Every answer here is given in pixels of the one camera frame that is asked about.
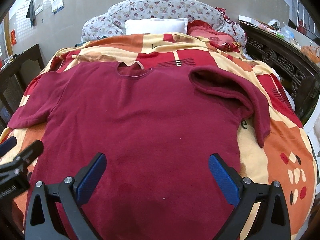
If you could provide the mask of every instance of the maroon t-shirt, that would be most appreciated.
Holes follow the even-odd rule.
[[[217,66],[124,76],[119,65],[80,63],[46,73],[15,112],[11,128],[48,122],[32,187],[74,176],[102,152],[107,169],[82,208],[103,239],[212,239],[233,207],[209,171],[209,156],[219,153],[239,171],[237,129],[254,115],[263,147],[270,132],[267,99]]]

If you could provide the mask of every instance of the t-shirt neckline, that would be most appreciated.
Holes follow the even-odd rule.
[[[144,66],[141,64],[141,62],[139,61],[134,61],[131,65],[133,65],[134,63],[137,63],[138,65],[140,65],[141,69],[144,69]],[[139,75],[139,76],[130,76],[130,75],[121,75],[118,71],[118,68],[121,64],[125,64],[124,62],[119,62],[119,64],[117,64],[115,67],[114,67],[114,70],[117,74],[117,77],[118,78],[124,78],[124,79],[141,79],[141,78],[144,78],[146,77],[147,75],[149,75],[151,72],[153,72],[155,69],[154,68],[150,68],[148,69],[145,73],[143,73],[142,75]]]

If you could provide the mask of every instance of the black stripe pattern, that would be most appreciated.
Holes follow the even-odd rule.
[[[277,99],[284,103],[293,112],[293,109],[290,105],[287,95],[284,92],[283,87],[280,87],[280,89],[272,88],[271,91]]]
[[[180,60],[172,60],[157,64],[158,67],[181,67],[181,66],[196,66],[193,58],[185,58]]]

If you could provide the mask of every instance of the hanging towel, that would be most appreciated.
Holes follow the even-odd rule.
[[[36,20],[36,12],[35,12],[35,6],[33,5],[33,0],[31,0],[29,4],[29,9],[27,12],[27,18],[30,19],[31,22],[31,27],[35,25],[35,20]]]

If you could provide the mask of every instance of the metal screw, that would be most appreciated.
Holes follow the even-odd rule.
[[[276,187],[280,187],[280,182],[279,181],[274,181],[273,185],[275,185]]]
[[[36,183],[36,187],[41,187],[42,186],[42,181],[38,181],[37,183]]]
[[[65,183],[70,183],[72,181],[72,177],[66,177],[65,179],[64,179],[64,182]]]
[[[252,182],[252,180],[251,180],[250,178],[248,178],[248,177],[244,177],[244,178],[243,178],[243,182],[244,182],[245,184],[250,184],[250,183]]]

